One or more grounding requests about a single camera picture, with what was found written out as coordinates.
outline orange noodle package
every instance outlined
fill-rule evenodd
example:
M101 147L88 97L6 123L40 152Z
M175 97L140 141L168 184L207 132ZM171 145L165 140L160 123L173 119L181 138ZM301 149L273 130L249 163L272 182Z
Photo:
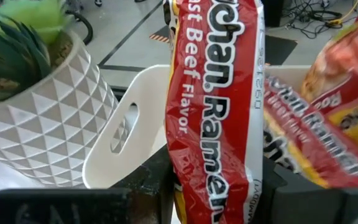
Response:
M358 18L317 56L301 95L358 143Z
M259 0L164 4L173 53L165 129L182 223L249 223L262 190Z
M358 187L358 145L277 77L264 93L264 153L323 187Z

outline floor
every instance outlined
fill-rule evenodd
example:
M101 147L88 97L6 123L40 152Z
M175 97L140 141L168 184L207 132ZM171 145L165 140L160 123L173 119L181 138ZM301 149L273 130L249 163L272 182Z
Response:
M133 0L104 0L101 8L96 7L93 0L82 1L85 7L83 15L94 29L94 39L88 45L88 50L99 62L101 73L110 85L127 87L143 68L169 63L168 44L149 38L165 25L162 0L146 0L140 3ZM331 0L329 10L345 14L351 6L352 0ZM320 24L314 22L307 29L314 30ZM301 22L295 23L296 27L305 25ZM81 23L74 24L73 29L80 36L86 35L86 28ZM268 35L298 42L284 65L312 64L321 48L337 32L337 29L330 29L311 40L296 29L267 29Z

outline artificial plant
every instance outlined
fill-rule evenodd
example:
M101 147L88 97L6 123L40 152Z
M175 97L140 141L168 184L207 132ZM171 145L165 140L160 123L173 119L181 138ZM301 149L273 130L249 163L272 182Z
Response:
M57 0L7 0L0 7L0 101L52 71L48 46L67 18Z

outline maruchan ramen package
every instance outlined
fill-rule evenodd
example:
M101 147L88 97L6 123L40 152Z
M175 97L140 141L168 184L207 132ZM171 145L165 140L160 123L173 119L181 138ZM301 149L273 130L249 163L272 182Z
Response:
M301 95L358 143L358 18L318 55Z
M173 38L165 129L184 224L249 223L262 193L258 0L164 2Z
M277 77L264 93L264 154L323 187L358 187L358 145Z

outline white geometric planter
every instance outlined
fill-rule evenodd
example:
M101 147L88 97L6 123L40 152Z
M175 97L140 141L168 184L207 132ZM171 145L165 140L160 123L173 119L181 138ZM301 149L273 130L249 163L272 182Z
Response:
M85 157L117 106L82 40L51 75L0 103L0 161L48 186L83 183ZM129 134L122 121L115 147Z

